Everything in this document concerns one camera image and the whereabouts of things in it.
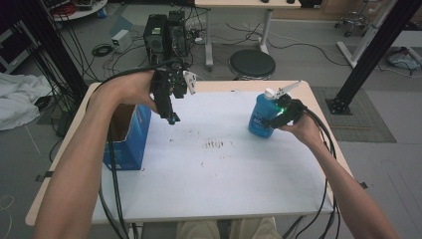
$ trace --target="round stool seat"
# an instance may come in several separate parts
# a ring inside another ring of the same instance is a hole
[[[276,62],[266,53],[257,50],[242,50],[230,57],[229,69],[240,79],[266,80],[273,75]]]

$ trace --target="white bottle cap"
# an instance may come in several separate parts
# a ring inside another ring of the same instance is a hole
[[[270,88],[266,88],[265,89],[265,92],[264,92],[264,97],[265,97],[265,99],[267,99],[267,100],[273,100],[274,99],[274,95],[275,95],[276,93],[273,91],[273,89],[270,89]]]

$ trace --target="person's right arm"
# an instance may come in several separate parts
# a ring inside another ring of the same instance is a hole
[[[285,125],[314,154],[337,199],[341,215],[355,238],[399,238],[377,203],[335,160],[323,144],[317,124],[304,114],[295,125]]]

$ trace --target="stool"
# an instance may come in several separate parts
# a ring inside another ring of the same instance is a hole
[[[276,62],[258,50],[242,50],[230,57],[229,69],[236,77],[233,81],[267,80],[276,70]]]
[[[361,34],[361,36],[363,37],[370,24],[369,19],[363,14],[366,9],[366,6],[369,2],[380,1],[382,0],[363,0],[362,4],[356,12],[348,12],[344,17],[340,18],[337,23],[335,23],[334,27],[339,28],[341,26],[341,22],[344,25],[348,25],[349,29],[344,33],[344,37],[349,37],[354,27],[358,27],[364,30]]]

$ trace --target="white power adapter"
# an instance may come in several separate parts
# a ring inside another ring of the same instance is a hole
[[[129,31],[121,30],[114,37],[111,38],[112,44],[114,45],[114,49],[119,52],[123,53],[130,47],[132,41],[130,38]]]

